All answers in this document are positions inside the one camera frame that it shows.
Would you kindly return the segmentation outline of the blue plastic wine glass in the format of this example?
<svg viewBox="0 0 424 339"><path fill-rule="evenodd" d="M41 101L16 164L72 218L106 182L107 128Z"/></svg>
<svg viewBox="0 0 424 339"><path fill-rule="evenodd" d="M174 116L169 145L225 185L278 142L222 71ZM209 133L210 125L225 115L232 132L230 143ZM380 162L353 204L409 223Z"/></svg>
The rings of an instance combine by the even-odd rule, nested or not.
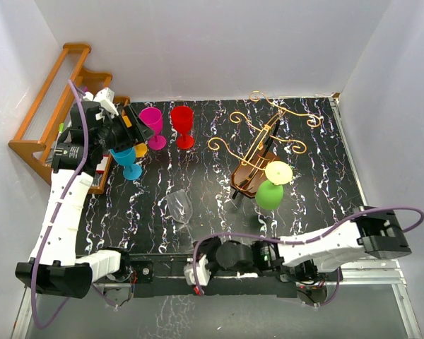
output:
<svg viewBox="0 0 424 339"><path fill-rule="evenodd" d="M126 180L137 180L142 174L142 168L136 164L136 151L134 147L115 152L110 149L110 153L118 165L123 167L123 177Z"/></svg>

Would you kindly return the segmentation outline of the yellow orange plastic wine glass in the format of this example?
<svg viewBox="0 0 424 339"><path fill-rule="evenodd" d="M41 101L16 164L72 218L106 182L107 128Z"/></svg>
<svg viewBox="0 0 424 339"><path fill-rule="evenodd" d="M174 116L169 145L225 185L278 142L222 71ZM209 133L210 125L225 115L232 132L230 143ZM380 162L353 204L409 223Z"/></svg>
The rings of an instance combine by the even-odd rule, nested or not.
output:
<svg viewBox="0 0 424 339"><path fill-rule="evenodd" d="M123 116L123 120L124 123L126 124L127 127L131 127L132 124L129 120L129 118L127 116ZM148 152L148 146L145 143L140 143L138 145L134 146L134 149L136 151L136 157L137 158L141 158L144 157L146 155L146 153Z"/></svg>

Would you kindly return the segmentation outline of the magenta plastic wine glass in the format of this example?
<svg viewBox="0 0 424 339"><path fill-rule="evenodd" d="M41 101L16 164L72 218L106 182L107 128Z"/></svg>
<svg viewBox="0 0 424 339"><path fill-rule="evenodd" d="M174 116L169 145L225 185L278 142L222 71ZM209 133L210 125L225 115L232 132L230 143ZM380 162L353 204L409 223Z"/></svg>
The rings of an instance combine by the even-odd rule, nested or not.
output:
<svg viewBox="0 0 424 339"><path fill-rule="evenodd" d="M160 134L163 128L162 112L156 107L147 107L139 115L140 119L153 131L148 139L148 147L152 150L161 150L166 146L166 139Z"/></svg>

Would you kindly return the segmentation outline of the clear glass wine glass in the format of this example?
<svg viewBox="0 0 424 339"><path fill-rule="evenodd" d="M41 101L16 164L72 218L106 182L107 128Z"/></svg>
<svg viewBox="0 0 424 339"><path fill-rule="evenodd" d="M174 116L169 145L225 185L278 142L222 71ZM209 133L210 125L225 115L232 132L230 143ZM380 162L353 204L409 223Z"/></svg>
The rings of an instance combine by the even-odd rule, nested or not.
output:
<svg viewBox="0 0 424 339"><path fill-rule="evenodd" d="M172 219L181 231L191 233L189 221L193 216L192 202L187 192L180 189L166 196L167 207Z"/></svg>

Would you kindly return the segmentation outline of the red plastic wine glass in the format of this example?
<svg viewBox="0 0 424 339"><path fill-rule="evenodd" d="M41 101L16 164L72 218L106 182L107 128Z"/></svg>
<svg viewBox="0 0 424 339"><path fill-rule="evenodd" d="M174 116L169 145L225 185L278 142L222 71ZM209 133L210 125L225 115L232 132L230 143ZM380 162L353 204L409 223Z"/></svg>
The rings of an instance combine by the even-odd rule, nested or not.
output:
<svg viewBox="0 0 424 339"><path fill-rule="evenodd" d="M174 130L179 134L176 140L178 148L190 149L194 145L194 138L189 134L193 127L193 110L187 106L176 106L170 117Z"/></svg>

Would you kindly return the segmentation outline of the green plastic wine glass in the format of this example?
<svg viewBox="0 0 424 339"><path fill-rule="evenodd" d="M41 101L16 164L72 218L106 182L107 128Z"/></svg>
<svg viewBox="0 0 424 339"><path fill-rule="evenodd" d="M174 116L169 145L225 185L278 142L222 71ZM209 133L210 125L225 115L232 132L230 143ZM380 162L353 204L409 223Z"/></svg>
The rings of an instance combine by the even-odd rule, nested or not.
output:
<svg viewBox="0 0 424 339"><path fill-rule="evenodd" d="M283 200L283 186L293 179L293 170L286 162L273 161L265 167L264 174L266 180L260 184L255 200L260 208L275 210Z"/></svg>

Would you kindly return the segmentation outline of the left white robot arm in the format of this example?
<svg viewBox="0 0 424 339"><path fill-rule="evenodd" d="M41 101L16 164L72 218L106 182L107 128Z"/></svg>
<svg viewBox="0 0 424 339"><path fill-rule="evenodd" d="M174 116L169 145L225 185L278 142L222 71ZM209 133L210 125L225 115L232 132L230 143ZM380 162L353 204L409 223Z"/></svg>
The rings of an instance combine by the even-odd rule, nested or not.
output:
<svg viewBox="0 0 424 339"><path fill-rule="evenodd" d="M105 151L133 150L153 136L136 109L121 114L94 101L70 110L71 124L57 139L51 163L51 193L40 236L28 261L16 265L15 276L42 295L83 298L106 275L117 282L131 275L123 251L104 249L77 258L76 237L84 201Z"/></svg>

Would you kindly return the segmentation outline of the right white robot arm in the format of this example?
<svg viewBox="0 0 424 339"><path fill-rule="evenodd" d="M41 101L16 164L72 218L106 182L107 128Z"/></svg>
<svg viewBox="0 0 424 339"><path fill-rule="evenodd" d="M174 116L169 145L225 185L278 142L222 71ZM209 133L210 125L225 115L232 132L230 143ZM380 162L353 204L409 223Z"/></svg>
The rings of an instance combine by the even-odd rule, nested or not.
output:
<svg viewBox="0 0 424 339"><path fill-rule="evenodd" d="M279 238L226 232L211 234L194 245L184 267L188 285L205 287L219 271L288 273L299 281L317 280L364 256L380 260L411 254L397 208L362 206L331 227Z"/></svg>

